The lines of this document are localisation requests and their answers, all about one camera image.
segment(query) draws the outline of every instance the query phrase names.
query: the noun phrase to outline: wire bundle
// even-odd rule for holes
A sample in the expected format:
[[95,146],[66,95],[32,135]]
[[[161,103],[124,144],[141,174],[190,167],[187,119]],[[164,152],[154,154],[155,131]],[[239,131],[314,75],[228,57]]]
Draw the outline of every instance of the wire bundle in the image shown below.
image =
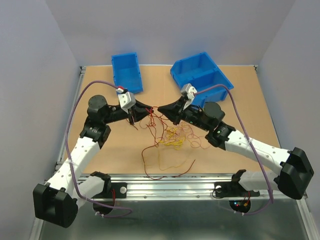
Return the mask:
[[[162,115],[158,116],[155,112],[153,112],[153,110],[155,108],[158,108],[157,106],[153,106],[151,108],[151,110],[148,110],[146,108],[146,110],[149,112],[149,122],[145,124],[145,127],[143,127],[141,125],[141,121],[139,123],[140,127],[142,129],[149,129],[152,137],[153,137],[153,145],[150,145],[146,148],[144,148],[142,151],[141,151],[141,156],[142,156],[142,162],[143,162],[143,169],[144,169],[144,173],[145,175],[147,175],[148,178],[152,179],[152,180],[160,180],[160,179],[163,179],[165,178],[166,176],[161,176],[159,178],[153,178],[151,177],[148,173],[147,173],[147,169],[146,169],[146,160],[145,160],[145,156],[144,156],[144,152],[147,150],[147,149],[150,149],[150,148],[158,148],[160,144],[162,145],[165,145],[165,146],[173,146],[174,149],[178,150],[179,147],[183,144],[183,142],[186,140],[186,137],[180,137],[178,134],[177,134],[177,130],[174,130],[174,127],[169,127],[167,125],[167,123],[165,122],[167,119],[165,119]],[[157,124],[156,124],[156,119],[158,119],[158,121],[161,123],[161,126],[162,126],[162,132],[161,132],[161,135],[160,136],[157,136]],[[173,176],[173,178],[177,178],[177,177],[180,177],[186,173],[188,173],[190,171],[190,169],[192,168],[192,166],[194,165],[196,160],[193,160],[191,166],[189,167],[189,169],[187,171],[185,171],[184,173],[181,173],[179,175],[176,175],[176,176]],[[172,166],[172,167],[169,167],[169,168],[178,168],[180,166]]]
[[175,150],[179,150],[185,141],[188,141],[192,148],[207,149],[209,147],[202,146],[201,137],[195,135],[193,128],[185,122],[181,122],[175,127],[165,129],[163,140],[160,140],[159,143],[164,146],[172,146]]

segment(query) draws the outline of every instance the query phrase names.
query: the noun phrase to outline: blue plastic bin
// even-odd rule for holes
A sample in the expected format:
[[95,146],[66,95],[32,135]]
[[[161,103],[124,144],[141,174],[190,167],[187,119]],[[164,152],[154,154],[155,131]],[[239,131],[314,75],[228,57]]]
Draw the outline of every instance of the blue plastic bin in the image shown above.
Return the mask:
[[[232,83],[206,52],[176,61],[170,73],[180,89],[189,83],[198,92],[217,84],[223,84],[229,90],[234,88]],[[197,95],[192,104],[203,107],[206,102],[225,100],[227,94],[227,91],[223,87],[214,88]]]
[[113,55],[111,62],[116,86],[122,86],[133,94],[144,90],[136,52]]

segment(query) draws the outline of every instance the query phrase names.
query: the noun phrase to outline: wooden table surface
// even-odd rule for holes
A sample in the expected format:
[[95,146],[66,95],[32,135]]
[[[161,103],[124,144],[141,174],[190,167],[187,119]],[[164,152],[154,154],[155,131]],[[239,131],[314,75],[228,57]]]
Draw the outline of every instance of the wooden table surface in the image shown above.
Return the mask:
[[[176,101],[180,97],[180,91],[170,75],[170,68],[170,66],[140,66],[143,92],[136,94],[136,99],[150,106],[161,106]],[[231,93],[250,137],[278,147],[278,139],[254,67],[221,66],[220,69],[234,85]],[[87,67],[81,89],[94,80],[113,83],[112,67]],[[70,149],[73,149],[76,144],[87,117],[88,100],[94,95],[105,96],[108,104],[118,104],[114,88],[100,83],[92,85],[83,95],[75,112],[69,134]],[[223,121],[242,131],[230,97],[228,96],[219,104],[225,112]],[[143,119],[141,126],[144,127],[148,121],[147,117]],[[144,148],[154,144],[150,131],[141,128],[139,123],[136,123],[138,128],[136,130],[125,120],[111,123],[109,126],[111,134],[108,140],[88,164],[84,173],[94,171],[109,174],[144,173],[141,152]],[[156,128],[160,133],[162,130],[160,122],[157,123]],[[184,173],[193,160],[195,162],[189,173],[235,173],[240,169],[260,170],[255,161],[209,146],[204,139],[206,133],[196,127],[192,129],[194,134],[200,137],[201,145],[204,148],[208,147],[207,149],[194,148],[197,144],[193,143],[194,147],[192,147],[189,141],[185,141],[179,150],[163,145],[158,148],[149,148],[144,152],[147,172],[159,175]]]

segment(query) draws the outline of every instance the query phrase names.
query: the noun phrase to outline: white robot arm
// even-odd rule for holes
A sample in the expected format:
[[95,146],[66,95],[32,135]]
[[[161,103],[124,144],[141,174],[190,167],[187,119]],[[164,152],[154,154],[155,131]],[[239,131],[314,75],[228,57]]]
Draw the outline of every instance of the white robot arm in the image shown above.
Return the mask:
[[[243,133],[222,121],[225,113],[217,103],[206,102],[203,108],[192,105],[195,95],[200,92],[197,93],[191,84],[186,84],[181,93],[179,100],[160,106],[158,111],[174,125],[182,120],[207,131],[205,138],[216,148],[243,155],[254,161],[257,161],[258,157],[260,163],[271,170],[266,172],[266,178],[272,190],[281,191],[292,199],[303,197],[314,175],[303,150],[295,147],[291,151],[270,146],[253,138],[247,139]],[[216,191],[216,195],[219,198],[240,197],[245,196],[248,191],[268,190],[266,178],[262,172],[239,170],[233,175],[231,182],[218,183],[219,190]]]
[[60,169],[45,183],[38,184],[33,190],[35,216],[53,224],[69,227],[77,216],[78,209],[86,199],[100,193],[109,193],[111,178],[108,174],[94,172],[75,188],[77,180],[87,164],[100,151],[111,132],[109,123],[128,119],[130,124],[140,121],[152,112],[152,108],[139,101],[134,95],[118,88],[119,105],[108,105],[101,95],[93,96],[88,102],[88,117],[80,137]]

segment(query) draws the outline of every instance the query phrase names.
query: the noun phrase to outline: white backdrop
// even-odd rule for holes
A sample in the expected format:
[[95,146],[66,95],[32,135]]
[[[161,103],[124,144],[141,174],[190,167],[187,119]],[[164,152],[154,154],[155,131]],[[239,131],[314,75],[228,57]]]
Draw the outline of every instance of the white backdrop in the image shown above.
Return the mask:
[[257,64],[295,0],[46,0],[81,66],[137,52],[173,64],[207,51],[221,65]]
[[305,150],[315,172],[308,204],[320,229],[320,1],[296,0],[258,67],[283,148]]
[[0,239],[28,240],[54,172],[79,66],[44,0],[0,0]]

